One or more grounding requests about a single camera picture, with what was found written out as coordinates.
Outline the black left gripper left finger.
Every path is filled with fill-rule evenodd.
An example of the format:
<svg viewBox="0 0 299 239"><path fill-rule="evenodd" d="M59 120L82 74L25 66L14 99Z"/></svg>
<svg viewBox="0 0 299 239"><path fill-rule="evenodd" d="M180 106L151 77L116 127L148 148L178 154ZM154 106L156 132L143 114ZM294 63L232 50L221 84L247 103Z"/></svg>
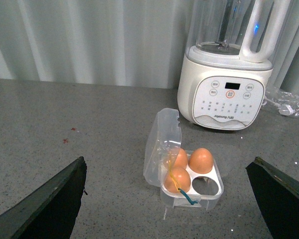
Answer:
<svg viewBox="0 0 299 239"><path fill-rule="evenodd" d="M85 191L87 165L80 156L0 215L0 239L68 239Z"/></svg>

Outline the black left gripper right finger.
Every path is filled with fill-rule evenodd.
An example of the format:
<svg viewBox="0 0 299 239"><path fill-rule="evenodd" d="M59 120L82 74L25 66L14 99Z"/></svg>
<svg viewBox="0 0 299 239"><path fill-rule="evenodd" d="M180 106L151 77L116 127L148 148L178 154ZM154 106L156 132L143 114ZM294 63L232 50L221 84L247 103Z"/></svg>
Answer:
<svg viewBox="0 0 299 239"><path fill-rule="evenodd" d="M246 170L272 237L299 239L299 181L260 157L256 157Z"/></svg>

